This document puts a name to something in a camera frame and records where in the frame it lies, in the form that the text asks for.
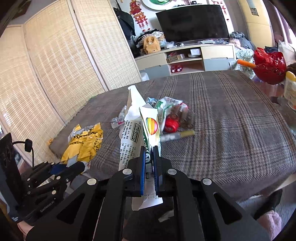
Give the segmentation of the white gold marker pen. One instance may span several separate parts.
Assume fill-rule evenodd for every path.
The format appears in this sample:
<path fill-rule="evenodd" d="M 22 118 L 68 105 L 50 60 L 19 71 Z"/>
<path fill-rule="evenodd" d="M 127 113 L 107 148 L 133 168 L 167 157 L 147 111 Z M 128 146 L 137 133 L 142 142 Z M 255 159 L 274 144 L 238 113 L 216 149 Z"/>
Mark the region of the white gold marker pen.
<path fill-rule="evenodd" d="M 175 133 L 168 133 L 165 135 L 161 135 L 161 142 L 168 142 L 173 140 L 178 140 L 181 138 L 186 138 L 193 136 L 195 134 L 194 130 L 182 131 L 182 132 L 175 132 Z"/>

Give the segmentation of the white paper milk carton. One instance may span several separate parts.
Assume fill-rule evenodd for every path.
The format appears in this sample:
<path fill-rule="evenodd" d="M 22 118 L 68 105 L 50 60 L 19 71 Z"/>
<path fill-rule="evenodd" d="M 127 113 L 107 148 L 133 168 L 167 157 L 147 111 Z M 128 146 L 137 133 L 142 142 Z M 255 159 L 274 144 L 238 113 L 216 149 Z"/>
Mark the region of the white paper milk carton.
<path fill-rule="evenodd" d="M 129 86 L 128 90 L 125 124 L 120 131 L 119 170 L 126 169 L 130 160 L 140 156 L 141 147 L 147 147 L 147 139 L 144 136 L 144 126 L 139 111 L 139 108 L 145 105 L 145 101 L 136 86 Z M 162 198 L 156 195 L 154 189 L 154 177 L 149 154 L 145 155 L 145 164 L 145 173 L 143 174 L 144 184 L 142 185 L 144 188 L 143 195 L 141 197 L 133 197 L 133 211 L 163 203 Z"/>

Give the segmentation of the red cylindrical snack wrapper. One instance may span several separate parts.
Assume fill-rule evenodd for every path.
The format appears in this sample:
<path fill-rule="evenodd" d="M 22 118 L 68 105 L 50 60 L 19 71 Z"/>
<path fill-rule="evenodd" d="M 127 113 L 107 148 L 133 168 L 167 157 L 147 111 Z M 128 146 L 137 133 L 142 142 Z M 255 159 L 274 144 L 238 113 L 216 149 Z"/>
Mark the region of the red cylindrical snack wrapper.
<path fill-rule="evenodd" d="M 170 117 L 166 118 L 164 132 L 166 133 L 175 133 L 177 132 L 180 123 L 177 119 L 172 119 Z"/>

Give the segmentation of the white green plastic bag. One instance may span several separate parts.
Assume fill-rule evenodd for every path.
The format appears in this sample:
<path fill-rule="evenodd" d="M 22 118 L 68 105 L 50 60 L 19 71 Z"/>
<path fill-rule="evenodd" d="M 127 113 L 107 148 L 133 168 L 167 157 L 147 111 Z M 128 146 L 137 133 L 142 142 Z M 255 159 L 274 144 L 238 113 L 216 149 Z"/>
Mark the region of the white green plastic bag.
<path fill-rule="evenodd" d="M 161 132 L 164 131 L 165 122 L 168 115 L 171 113 L 171 109 L 178 104 L 182 104 L 182 100 L 170 98 L 170 97 L 163 97 L 162 99 L 155 99 L 147 97 L 146 103 L 149 103 L 153 108 L 158 110 L 158 118 L 159 118 L 159 125 Z"/>

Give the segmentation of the yellow crumpled plastic bag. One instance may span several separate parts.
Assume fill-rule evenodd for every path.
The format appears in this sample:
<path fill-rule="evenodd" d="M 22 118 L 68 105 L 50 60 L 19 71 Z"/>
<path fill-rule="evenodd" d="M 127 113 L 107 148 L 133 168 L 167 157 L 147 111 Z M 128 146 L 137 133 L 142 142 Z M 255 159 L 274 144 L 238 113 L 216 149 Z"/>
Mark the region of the yellow crumpled plastic bag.
<path fill-rule="evenodd" d="M 88 170 L 91 160 L 101 148 L 102 141 L 103 130 L 100 123 L 84 128 L 76 125 L 68 136 L 68 147 L 61 158 L 61 163 L 70 167 L 76 162 L 82 162 Z"/>

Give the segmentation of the silver foil wrapper pile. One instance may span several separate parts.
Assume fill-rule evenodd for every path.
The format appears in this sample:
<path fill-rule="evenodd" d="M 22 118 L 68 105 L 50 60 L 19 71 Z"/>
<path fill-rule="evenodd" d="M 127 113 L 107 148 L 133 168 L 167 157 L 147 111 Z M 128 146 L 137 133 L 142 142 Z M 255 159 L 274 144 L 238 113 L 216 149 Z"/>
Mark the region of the silver foil wrapper pile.
<path fill-rule="evenodd" d="M 112 128 L 117 128 L 125 123 L 125 111 L 126 105 L 122 108 L 117 117 L 111 119 L 110 124 Z"/>

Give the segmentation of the brown chocolate rolls pack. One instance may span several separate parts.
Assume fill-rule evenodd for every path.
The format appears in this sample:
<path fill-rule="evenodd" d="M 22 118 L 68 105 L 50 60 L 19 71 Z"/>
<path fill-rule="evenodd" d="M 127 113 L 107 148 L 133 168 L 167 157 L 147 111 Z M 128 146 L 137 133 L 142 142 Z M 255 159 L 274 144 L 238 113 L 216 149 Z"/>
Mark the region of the brown chocolate rolls pack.
<path fill-rule="evenodd" d="M 185 103 L 173 106 L 169 118 L 178 128 L 192 129 L 194 127 L 194 113 Z"/>

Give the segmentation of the brown plaid table cloth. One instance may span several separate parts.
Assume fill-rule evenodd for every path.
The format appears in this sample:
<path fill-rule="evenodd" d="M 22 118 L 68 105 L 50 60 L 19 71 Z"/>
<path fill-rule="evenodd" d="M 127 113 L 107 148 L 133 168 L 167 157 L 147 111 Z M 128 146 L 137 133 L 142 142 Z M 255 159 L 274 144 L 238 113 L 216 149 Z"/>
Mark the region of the brown plaid table cloth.
<path fill-rule="evenodd" d="M 136 85 L 143 97 L 184 101 L 191 137 L 163 143 L 161 155 L 196 180 L 208 177 L 237 200 L 269 194 L 295 173 L 295 138 L 270 98 L 240 71 L 181 74 Z"/>

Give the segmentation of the pink fluffy slipper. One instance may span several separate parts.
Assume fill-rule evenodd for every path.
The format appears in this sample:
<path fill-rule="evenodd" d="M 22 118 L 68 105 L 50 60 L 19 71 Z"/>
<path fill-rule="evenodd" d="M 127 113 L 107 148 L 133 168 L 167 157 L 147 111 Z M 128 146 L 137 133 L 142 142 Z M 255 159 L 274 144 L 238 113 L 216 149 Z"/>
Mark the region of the pink fluffy slipper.
<path fill-rule="evenodd" d="M 270 240 L 274 240 L 275 237 L 282 230 L 282 219 L 280 215 L 274 210 L 266 212 L 265 214 L 260 216 L 257 221 L 263 228 L 266 229 L 269 234 Z"/>

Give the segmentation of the beige grey TV cabinet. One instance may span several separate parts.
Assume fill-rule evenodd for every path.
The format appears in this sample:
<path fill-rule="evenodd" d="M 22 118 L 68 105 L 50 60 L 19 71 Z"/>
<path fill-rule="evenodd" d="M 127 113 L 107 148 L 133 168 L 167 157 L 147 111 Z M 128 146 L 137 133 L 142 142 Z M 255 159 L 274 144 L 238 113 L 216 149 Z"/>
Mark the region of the beige grey TV cabinet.
<path fill-rule="evenodd" d="M 137 57 L 135 62 L 140 73 L 146 73 L 152 80 L 178 74 L 229 70 L 235 60 L 233 44 L 199 44 L 161 50 Z M 172 65 L 181 65 L 182 72 L 171 73 Z"/>

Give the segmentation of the yellow plush toy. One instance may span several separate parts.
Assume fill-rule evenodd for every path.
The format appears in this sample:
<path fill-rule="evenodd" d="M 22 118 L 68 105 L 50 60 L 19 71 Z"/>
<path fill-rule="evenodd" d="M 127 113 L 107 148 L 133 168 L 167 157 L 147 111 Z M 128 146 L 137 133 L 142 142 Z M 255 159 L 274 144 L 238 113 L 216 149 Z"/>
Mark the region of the yellow plush toy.
<path fill-rule="evenodd" d="M 154 36 L 147 36 L 144 39 L 144 52 L 145 54 L 152 54 L 161 50 L 159 41 Z"/>

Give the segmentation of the red plastic basket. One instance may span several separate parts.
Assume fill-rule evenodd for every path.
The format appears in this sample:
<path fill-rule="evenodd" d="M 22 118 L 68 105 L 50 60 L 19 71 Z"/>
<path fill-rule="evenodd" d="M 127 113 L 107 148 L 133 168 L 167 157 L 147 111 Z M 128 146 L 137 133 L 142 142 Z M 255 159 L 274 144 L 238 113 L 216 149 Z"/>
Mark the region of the red plastic basket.
<path fill-rule="evenodd" d="M 287 66 L 283 53 L 267 53 L 262 48 L 254 51 L 255 75 L 263 82 L 271 85 L 281 83 L 285 79 Z"/>

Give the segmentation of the black flat television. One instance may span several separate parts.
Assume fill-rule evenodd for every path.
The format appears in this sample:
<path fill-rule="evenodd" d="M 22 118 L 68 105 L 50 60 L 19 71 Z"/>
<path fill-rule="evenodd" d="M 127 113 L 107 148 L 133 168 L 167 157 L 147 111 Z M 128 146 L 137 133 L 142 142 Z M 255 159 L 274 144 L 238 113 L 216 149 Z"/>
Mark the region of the black flat television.
<path fill-rule="evenodd" d="M 181 6 L 158 12 L 156 15 L 168 42 L 229 38 L 219 5 Z"/>

